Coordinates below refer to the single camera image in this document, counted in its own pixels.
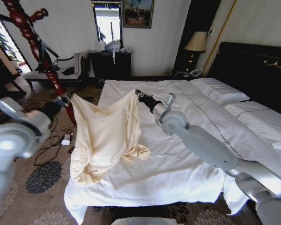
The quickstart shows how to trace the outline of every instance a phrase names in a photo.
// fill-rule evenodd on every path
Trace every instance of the mattress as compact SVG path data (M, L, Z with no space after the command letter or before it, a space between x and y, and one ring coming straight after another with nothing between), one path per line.
M176 94L172 109L183 112L190 124L204 128L236 156L257 160L281 176L281 158L269 144L190 82L106 81L98 106L115 103L133 88L161 101L166 100L169 92ZM143 103L138 103L138 108L139 143L150 148L150 158L132 164L121 160L94 185L82 187L70 178L64 200L77 223L83 222L88 206L149 206L179 201L213 203L221 191L231 213L237 213L248 198L234 179L194 155L176 135L163 133Z

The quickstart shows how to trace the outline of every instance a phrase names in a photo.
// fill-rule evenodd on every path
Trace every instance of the white pillow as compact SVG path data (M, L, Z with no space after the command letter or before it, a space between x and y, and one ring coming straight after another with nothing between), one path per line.
M219 105L247 101L250 99L241 91L214 78L194 79L191 80L191 83Z
M281 156L281 114L257 102L241 102L225 109L268 142Z

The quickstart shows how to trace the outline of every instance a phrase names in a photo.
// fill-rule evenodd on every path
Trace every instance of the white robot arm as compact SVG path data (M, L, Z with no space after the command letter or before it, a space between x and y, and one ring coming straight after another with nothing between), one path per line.
M206 130L190 125L183 113L171 110L174 94L170 94L166 104L139 90L136 94L139 101L150 108L166 134L176 134L209 165L235 178L237 186L257 203L257 213L264 225L281 225L281 177L259 162L239 159Z
M61 107L69 102L71 93L28 113L13 99L0 99L0 109L13 122L0 125L0 200L15 173L14 158L29 158L50 136L49 125Z

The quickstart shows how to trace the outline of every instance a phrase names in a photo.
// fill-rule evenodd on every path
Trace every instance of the painting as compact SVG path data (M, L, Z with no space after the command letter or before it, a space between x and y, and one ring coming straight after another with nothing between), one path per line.
M151 28L154 0L123 0L124 27Z

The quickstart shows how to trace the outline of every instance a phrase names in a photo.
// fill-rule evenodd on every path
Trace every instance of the cream shirt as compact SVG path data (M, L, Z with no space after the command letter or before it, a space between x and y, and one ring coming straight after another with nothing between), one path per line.
M138 144L141 130L135 90L104 108L98 108L76 94L71 102L77 137L70 172L76 183L99 182L122 157L130 163L137 157L149 157L150 150Z

